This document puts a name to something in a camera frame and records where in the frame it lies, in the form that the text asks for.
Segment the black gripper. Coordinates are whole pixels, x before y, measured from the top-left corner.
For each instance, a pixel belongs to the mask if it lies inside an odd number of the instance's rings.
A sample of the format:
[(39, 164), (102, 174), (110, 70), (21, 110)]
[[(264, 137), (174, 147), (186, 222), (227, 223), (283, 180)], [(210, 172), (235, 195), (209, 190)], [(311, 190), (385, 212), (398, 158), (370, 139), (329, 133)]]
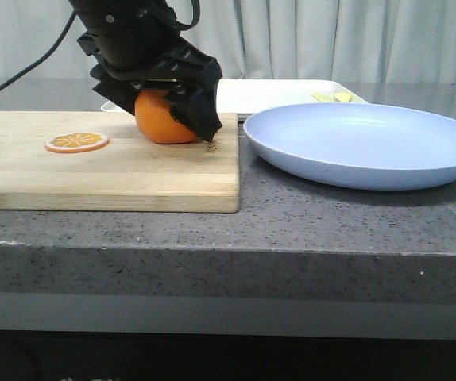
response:
[(192, 1), (192, 19), (177, 20), (166, 1), (71, 1), (86, 28), (78, 44), (97, 64), (90, 76), (94, 92), (131, 115), (143, 80), (171, 80), (166, 91), (173, 119), (202, 140), (212, 142), (222, 127), (217, 112), (218, 61), (182, 38), (199, 22), (200, 4)]

